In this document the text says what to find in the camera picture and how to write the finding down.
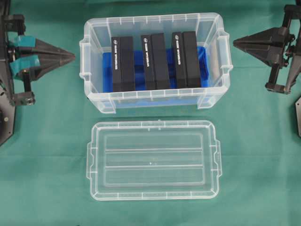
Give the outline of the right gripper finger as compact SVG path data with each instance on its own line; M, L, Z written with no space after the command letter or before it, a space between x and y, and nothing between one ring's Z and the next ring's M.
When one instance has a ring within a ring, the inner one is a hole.
M234 47L252 55L270 67L279 65L282 68L284 66L282 47L262 44L234 44Z
M260 44L281 46L285 44L289 39L289 29L287 27L274 27L262 32L258 32L243 38L239 38L233 41L234 45L241 44Z

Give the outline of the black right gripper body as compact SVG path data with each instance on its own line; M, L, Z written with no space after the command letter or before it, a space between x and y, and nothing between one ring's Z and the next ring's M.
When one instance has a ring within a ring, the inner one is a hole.
M301 73L301 5L284 7L284 18L268 35L268 65L271 67L266 89L290 94Z

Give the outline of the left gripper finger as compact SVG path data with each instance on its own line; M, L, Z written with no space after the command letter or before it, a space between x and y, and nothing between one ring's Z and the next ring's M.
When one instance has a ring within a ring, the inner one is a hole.
M23 71L27 71L30 81L36 81L44 74L66 65L74 59L74 55L24 56L10 63L10 69L13 77L16 79L24 80Z
M21 56L46 54L64 57L75 57L73 53L41 41L33 36L19 35L13 38L9 42L9 44L10 46L13 46L16 49L16 52Z

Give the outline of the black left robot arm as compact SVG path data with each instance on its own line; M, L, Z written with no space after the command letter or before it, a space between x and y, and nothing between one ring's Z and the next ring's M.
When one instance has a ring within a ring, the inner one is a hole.
M0 2L0 142L14 134L16 107L35 104L31 82L64 66L75 55L25 35L25 18L10 14L9 0Z

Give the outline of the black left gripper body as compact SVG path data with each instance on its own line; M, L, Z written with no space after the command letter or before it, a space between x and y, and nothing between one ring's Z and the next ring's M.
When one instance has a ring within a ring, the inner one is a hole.
M36 56L23 56L21 48L32 48L36 42L25 30L23 15L3 16L3 89L12 106L35 103L31 75Z

